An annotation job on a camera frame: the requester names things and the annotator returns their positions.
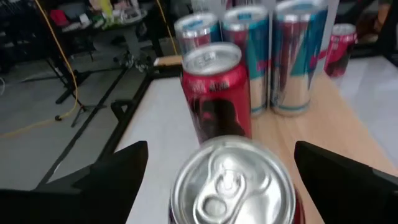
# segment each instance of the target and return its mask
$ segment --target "blue can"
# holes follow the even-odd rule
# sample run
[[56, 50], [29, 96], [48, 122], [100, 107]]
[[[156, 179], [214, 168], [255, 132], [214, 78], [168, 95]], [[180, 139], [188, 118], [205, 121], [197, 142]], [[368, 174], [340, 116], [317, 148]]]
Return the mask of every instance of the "blue can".
[[251, 113], [258, 115], [267, 108], [269, 61], [269, 15], [262, 5], [239, 6], [226, 11], [223, 39], [242, 50], [250, 77]]
[[281, 115], [305, 112], [328, 15], [326, 0], [285, 0], [272, 23], [271, 107]]
[[222, 41], [218, 18], [210, 12], [184, 16], [175, 22], [174, 29], [182, 56], [201, 45]]

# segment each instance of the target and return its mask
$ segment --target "can lid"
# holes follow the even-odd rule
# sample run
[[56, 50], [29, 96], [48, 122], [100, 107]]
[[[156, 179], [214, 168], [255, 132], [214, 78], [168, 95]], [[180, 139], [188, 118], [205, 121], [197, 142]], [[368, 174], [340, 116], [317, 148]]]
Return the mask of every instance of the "can lid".
[[189, 51], [182, 60], [182, 67], [193, 75], [216, 75], [237, 66], [241, 57], [238, 46], [217, 42]]
[[304, 22], [328, 7], [326, 0], [285, 0], [276, 5], [278, 21]]
[[351, 35], [356, 33], [356, 27], [352, 24], [336, 24], [333, 26], [333, 35]]
[[268, 10], [263, 5], [238, 6], [226, 11], [223, 18], [223, 28], [233, 31], [254, 28], [257, 22], [268, 16]]
[[295, 191], [286, 168], [247, 138], [205, 142], [185, 164], [170, 198], [176, 223], [292, 223]]
[[209, 34], [211, 28], [217, 23], [217, 16], [213, 13], [198, 12], [177, 20], [174, 23], [174, 29], [183, 38], [192, 38]]

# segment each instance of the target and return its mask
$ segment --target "yellow cable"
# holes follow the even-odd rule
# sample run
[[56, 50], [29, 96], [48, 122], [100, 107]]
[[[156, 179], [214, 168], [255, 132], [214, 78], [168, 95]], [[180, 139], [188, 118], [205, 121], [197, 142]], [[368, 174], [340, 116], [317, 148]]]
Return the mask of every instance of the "yellow cable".
[[[67, 67], [68, 67], [68, 69], [69, 69], [69, 72], [70, 72], [71, 75], [72, 75], [73, 84], [75, 85], [75, 96], [76, 96], [75, 105], [73, 106], [73, 108], [72, 108], [70, 111], [68, 111], [68, 112], [66, 112], [65, 114], [63, 114], [63, 115], [60, 116], [60, 118], [66, 118], [67, 116], [70, 116], [70, 115], [71, 115], [71, 113], [76, 109], [77, 104], [78, 104], [78, 103], [77, 103], [77, 99], [78, 99], [78, 87], [77, 87], [77, 83], [76, 83], [76, 77], [75, 77], [75, 74], [74, 74], [74, 72], [73, 72], [72, 66], [70, 66], [68, 59], [66, 58], [65, 54], [63, 53], [63, 50], [62, 50], [62, 48], [61, 48], [61, 45], [60, 45], [60, 43], [59, 43], [57, 37], [55, 36], [54, 30], [52, 29], [51, 24], [50, 24], [50, 22], [49, 22], [49, 19], [48, 19], [47, 16], [45, 15], [42, 6], [40, 5], [40, 3], [39, 3], [38, 0], [35, 0], [35, 2], [36, 2], [36, 4], [37, 4], [37, 6], [39, 7], [40, 12], [42, 13], [42, 15], [43, 15], [43, 17], [44, 17], [44, 19], [45, 19], [45, 21], [46, 21], [46, 23], [47, 23], [47, 25], [48, 25], [50, 31], [51, 31], [52, 37], [54, 38], [55, 43], [57, 44], [57, 47], [58, 47], [58, 49], [59, 49], [59, 51], [60, 51], [60, 53], [61, 53], [61, 55], [62, 55], [62, 58], [63, 58], [63, 60], [65, 61], [66, 65], [67, 65]], [[43, 125], [46, 125], [46, 124], [50, 124], [50, 123], [52, 123], [52, 122], [55, 122], [55, 120], [54, 120], [54, 119], [48, 119], [48, 120], [45, 120], [45, 121], [40, 121], [40, 122], [38, 122], [38, 123], [31, 124], [31, 125], [29, 125], [29, 126], [26, 126], [26, 127], [24, 127], [24, 128], [18, 129], [18, 130], [16, 130], [16, 131], [12, 131], [12, 132], [6, 133], [6, 134], [1, 134], [1, 135], [0, 135], [0, 138], [10, 137], [10, 136], [13, 136], [13, 135], [22, 133], [22, 132], [24, 132], [24, 131], [30, 130], [30, 129], [32, 129], [32, 128], [36, 128], [36, 127], [39, 127], [39, 126], [43, 126]]]
[[163, 17], [164, 24], [165, 24], [166, 27], [167, 27], [167, 32], [169, 32], [170, 40], [172, 40], [172, 44], [173, 44], [173, 48], [174, 48], [174, 53], [177, 55], [177, 54], [178, 54], [178, 53], [177, 53], [177, 48], [175, 47], [174, 40], [173, 40], [173, 37], [172, 37], [172, 33], [170, 32], [170, 28], [169, 28], [169, 25], [167, 24], [166, 17], [164, 16], [162, 6], [160, 5], [159, 0], [156, 0], [156, 2], [157, 2], [157, 5], [159, 6], [160, 13], [162, 13], [162, 17]]

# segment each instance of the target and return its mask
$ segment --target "wooden table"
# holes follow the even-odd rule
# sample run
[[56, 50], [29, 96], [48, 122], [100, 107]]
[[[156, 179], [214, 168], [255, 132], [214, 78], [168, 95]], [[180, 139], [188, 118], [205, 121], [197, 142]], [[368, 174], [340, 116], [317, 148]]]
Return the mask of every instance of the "wooden table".
[[[181, 57], [160, 58], [157, 65], [176, 65]], [[371, 167], [398, 175], [398, 170], [385, 157], [368, 129], [345, 103], [334, 83], [325, 73], [314, 79], [308, 111], [286, 118], [267, 110], [252, 120], [253, 139], [268, 147], [287, 166], [304, 204], [307, 224], [323, 223], [308, 194], [294, 162], [296, 141], [307, 141]]]

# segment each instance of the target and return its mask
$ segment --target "aluminum can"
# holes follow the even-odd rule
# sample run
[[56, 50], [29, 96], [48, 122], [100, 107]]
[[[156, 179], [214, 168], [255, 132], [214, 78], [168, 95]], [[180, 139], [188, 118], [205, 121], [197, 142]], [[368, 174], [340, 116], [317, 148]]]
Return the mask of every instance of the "aluminum can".
[[285, 0], [272, 25], [271, 107], [284, 116], [305, 112], [328, 14], [326, 0]]
[[325, 72], [329, 76], [340, 77], [344, 75], [356, 41], [354, 25], [336, 24], [333, 26], [325, 63]]
[[201, 45], [222, 41], [220, 23], [210, 12], [184, 16], [175, 22], [174, 29], [183, 56]]
[[238, 45], [249, 72], [251, 113], [267, 108], [269, 16], [262, 5], [239, 6], [226, 12], [222, 21], [224, 41]]
[[182, 67], [182, 88], [199, 141], [230, 134], [251, 138], [248, 73], [239, 47], [202, 46], [185, 56]]
[[282, 162], [239, 136], [204, 142], [170, 196], [174, 224], [304, 224], [300, 197]]

